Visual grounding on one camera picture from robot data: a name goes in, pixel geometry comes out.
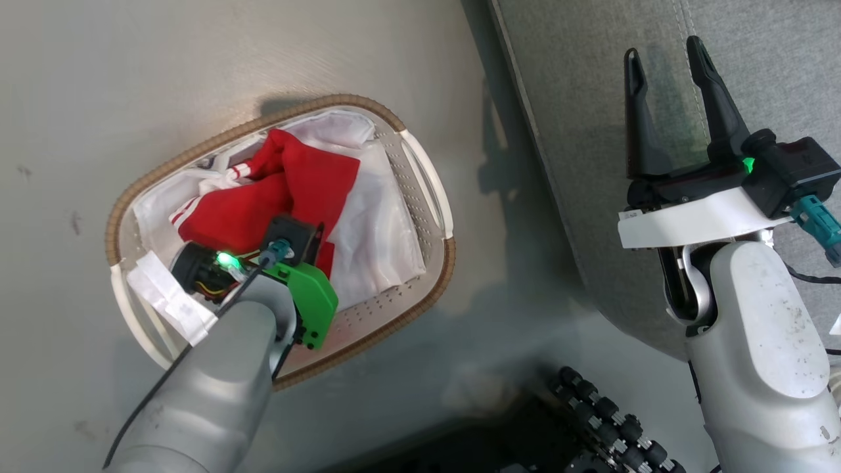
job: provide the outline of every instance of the yellow wire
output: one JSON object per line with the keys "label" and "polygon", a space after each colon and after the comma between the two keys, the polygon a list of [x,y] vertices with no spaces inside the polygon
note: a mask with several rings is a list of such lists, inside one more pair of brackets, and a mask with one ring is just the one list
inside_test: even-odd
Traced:
{"label": "yellow wire", "polygon": [[199,285],[199,287],[201,287],[201,288],[202,288],[202,290],[203,290],[204,292],[206,292],[206,293],[208,293],[208,294],[210,294],[210,295],[219,295],[219,294],[222,294],[223,292],[225,292],[225,290],[224,290],[224,289],[220,289],[220,290],[209,290],[209,289],[208,289],[208,287],[207,287],[206,285],[202,284],[202,282],[201,282],[201,281],[196,281],[196,284],[198,284],[198,285]]}

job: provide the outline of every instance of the red garment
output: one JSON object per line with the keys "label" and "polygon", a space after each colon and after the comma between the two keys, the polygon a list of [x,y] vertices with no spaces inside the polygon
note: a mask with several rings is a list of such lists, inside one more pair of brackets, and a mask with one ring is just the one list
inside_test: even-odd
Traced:
{"label": "red garment", "polygon": [[247,254],[259,249],[274,216],[289,213],[315,226],[324,224],[316,266],[329,277],[333,245],[326,239],[357,179],[359,161],[271,130],[252,159],[229,171],[255,182],[215,190],[184,204],[170,218],[181,238],[216,251]]}

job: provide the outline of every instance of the green light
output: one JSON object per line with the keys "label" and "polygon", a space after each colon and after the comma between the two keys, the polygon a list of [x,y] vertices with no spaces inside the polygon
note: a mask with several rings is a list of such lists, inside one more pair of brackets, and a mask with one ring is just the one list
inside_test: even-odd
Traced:
{"label": "green light", "polygon": [[240,267],[240,260],[236,259],[236,257],[229,255],[228,253],[220,252],[216,255],[216,262],[219,263],[220,266],[223,268],[228,268],[230,266],[235,266],[237,268]]}
{"label": "green light", "polygon": [[742,160],[742,164],[744,164],[744,171],[748,174],[754,171],[754,161],[752,157],[746,157]]}

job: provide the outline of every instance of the black cable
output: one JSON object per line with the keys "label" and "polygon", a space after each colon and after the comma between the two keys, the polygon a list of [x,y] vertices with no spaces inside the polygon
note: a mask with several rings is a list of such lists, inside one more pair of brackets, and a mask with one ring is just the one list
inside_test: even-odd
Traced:
{"label": "black cable", "polygon": [[[228,302],[226,304],[221,306],[216,311],[215,315],[218,318],[222,318],[222,316],[228,311],[228,309],[230,309],[231,306],[234,305],[234,303],[240,298],[240,295],[246,290],[248,285],[251,284],[254,281],[254,279],[257,277],[257,275],[259,273],[261,273],[262,270],[266,267],[268,262],[269,262],[268,258],[264,258],[260,262],[260,264],[258,264],[248,274],[248,277],[246,278],[245,281],[242,282],[242,284],[240,284],[239,290],[236,291],[234,296],[231,297],[230,300],[228,300]],[[187,357],[187,353],[190,353],[191,349],[193,349],[193,345],[188,344],[187,347],[181,352],[181,354],[178,355],[178,358],[176,358],[174,361],[172,361],[172,364],[170,365],[170,367],[163,374],[163,376],[161,376],[161,378],[155,383],[155,385],[152,386],[152,389],[149,390],[148,393],[146,393],[146,395],[143,397],[143,400],[140,401],[140,404],[138,404],[137,407],[135,407],[134,411],[131,413],[131,415],[129,415],[129,418],[125,420],[125,423],[123,424],[123,427],[121,427],[119,429],[119,432],[117,432],[117,436],[114,437],[114,442],[111,444],[111,449],[108,450],[108,455],[105,457],[105,463],[103,464],[103,470],[105,470],[106,468],[108,468],[111,465],[111,460],[114,459],[114,454],[117,453],[117,448],[119,447],[119,443],[120,443],[120,441],[123,440],[123,437],[125,436],[125,433],[129,431],[129,427],[131,427],[131,424],[135,421],[137,416],[139,416],[140,413],[143,412],[143,409],[146,407],[147,404],[149,404],[149,401],[152,400],[152,397],[154,397],[155,394],[158,392],[158,390],[161,389],[161,386],[164,384],[164,382],[167,381],[169,376],[175,371],[175,368],[177,368],[178,365],[180,365],[181,362]]]}
{"label": "black cable", "polygon": [[788,264],[785,266],[786,269],[789,270],[789,274],[791,274],[792,278],[797,278],[801,281],[805,281],[807,283],[812,284],[841,284],[841,278],[838,276],[806,276],[805,274],[800,274],[795,271],[791,266]]}

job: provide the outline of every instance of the gray floor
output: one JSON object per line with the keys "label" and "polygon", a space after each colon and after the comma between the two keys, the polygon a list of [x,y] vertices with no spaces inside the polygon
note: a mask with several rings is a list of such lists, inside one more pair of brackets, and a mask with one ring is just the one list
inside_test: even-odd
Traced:
{"label": "gray floor", "polygon": [[570,364],[686,466],[711,446],[685,365],[596,312],[481,2],[18,3],[0,17],[0,473],[90,471],[161,374],[103,252],[132,181],[290,102],[352,92],[429,152],[456,221],[449,290],[419,321],[273,396],[242,472],[310,471],[497,412]]}

